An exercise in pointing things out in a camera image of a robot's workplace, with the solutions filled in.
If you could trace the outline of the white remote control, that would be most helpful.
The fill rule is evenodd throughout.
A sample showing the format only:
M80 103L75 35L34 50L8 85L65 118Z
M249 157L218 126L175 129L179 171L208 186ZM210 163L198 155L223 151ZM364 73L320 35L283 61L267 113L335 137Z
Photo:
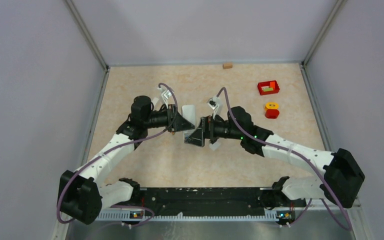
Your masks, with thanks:
M181 108L181 114L183 118L185 118L194 126L193 129L189 129L183 132L183 137L186 139L195 131L197 126L195 105L183 105Z

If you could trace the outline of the white battery cover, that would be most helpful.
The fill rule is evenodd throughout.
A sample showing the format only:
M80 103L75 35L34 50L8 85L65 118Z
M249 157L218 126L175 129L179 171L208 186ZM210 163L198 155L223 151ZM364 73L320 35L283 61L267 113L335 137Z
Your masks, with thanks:
M221 143L218 142L218 141L209 144L209 148L210 148L212 151L216 151L220 146L221 146Z

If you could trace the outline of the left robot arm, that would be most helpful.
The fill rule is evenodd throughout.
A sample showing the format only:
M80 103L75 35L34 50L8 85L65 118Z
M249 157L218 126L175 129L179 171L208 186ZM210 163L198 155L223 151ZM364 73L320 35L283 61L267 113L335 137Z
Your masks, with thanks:
M65 171L59 182L57 217L66 224L61 214L86 225L95 221L102 210L124 202L134 207L140 202L140 185L126 178L104 185L105 179L127 155L151 137L148 130L163 128L164 131L192 132L196 127L196 108L184 105L163 104L159 110L151 98L140 95L134 98L131 113L116 130L108 144L91 161L76 171Z

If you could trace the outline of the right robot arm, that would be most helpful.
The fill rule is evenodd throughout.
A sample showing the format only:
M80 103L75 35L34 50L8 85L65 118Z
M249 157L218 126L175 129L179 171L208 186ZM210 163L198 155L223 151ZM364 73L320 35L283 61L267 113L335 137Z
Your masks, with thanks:
M252 155L280 160L313 175L287 176L275 182L273 200L279 206L297 199L327 199L346 209L353 206L365 175L350 151L317 150L289 141L255 125L251 115L240 106L233 107L227 117L202 117L185 143L204 147L206 140L211 144L220 138L239 140L241 147Z

